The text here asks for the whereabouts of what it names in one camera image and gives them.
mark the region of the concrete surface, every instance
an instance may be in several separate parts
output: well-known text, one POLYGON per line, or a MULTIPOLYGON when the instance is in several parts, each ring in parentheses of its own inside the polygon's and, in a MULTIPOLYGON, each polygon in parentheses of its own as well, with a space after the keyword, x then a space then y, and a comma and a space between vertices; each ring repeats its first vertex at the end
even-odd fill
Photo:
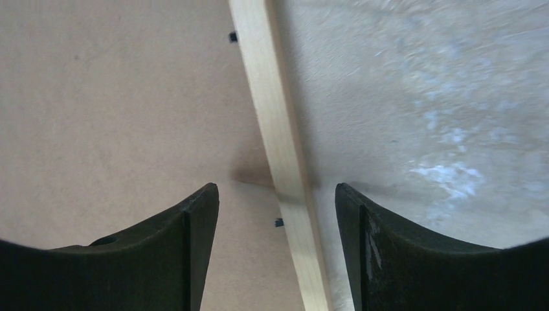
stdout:
POLYGON ((547 1, 277 3, 339 310, 339 182, 468 242, 549 235, 547 1))

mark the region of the small black object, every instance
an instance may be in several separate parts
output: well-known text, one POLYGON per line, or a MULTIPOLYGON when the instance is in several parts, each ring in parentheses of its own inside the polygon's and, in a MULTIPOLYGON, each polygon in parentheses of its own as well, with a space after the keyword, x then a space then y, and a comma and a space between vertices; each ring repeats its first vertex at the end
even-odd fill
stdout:
POLYGON ((282 218, 277 218, 274 221, 274 226, 277 227, 277 228, 284 226, 284 221, 282 220, 282 218))
POLYGON ((229 34, 229 41, 231 43, 238 42, 238 38, 236 37, 236 31, 233 31, 229 34))

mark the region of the curved black piece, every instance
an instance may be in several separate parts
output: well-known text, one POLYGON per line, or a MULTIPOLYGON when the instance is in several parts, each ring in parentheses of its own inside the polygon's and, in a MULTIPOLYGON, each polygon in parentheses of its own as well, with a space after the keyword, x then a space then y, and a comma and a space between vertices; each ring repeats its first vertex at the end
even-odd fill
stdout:
POLYGON ((218 188, 90 246, 41 250, 0 241, 0 310, 198 311, 218 188))
POLYGON ((510 249, 456 240, 335 192, 355 310, 549 310, 549 238, 510 249))

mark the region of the wooden slat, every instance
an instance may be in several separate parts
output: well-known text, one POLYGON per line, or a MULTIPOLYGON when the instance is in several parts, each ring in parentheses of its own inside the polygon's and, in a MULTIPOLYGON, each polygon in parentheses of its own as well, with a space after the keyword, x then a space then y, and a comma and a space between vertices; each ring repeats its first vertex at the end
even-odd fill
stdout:
POLYGON ((229 4, 305 309, 333 310, 273 4, 229 4))

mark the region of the black plastic part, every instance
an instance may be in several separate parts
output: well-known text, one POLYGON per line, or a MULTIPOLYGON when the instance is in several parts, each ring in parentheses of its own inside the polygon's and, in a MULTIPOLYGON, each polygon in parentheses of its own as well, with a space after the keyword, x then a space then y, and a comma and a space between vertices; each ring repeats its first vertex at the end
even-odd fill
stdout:
POLYGON ((549 238, 510 249, 428 230, 337 185, 355 310, 549 310, 549 238))
POLYGON ((233 31, 229 34, 229 41, 231 43, 238 42, 238 37, 236 36, 236 32, 233 31))
POLYGON ((198 311, 218 211, 218 188, 208 184, 90 246, 0 241, 0 310, 198 311))
POLYGON ((283 227, 284 226, 284 220, 282 218, 277 218, 274 221, 274 226, 275 227, 283 227))

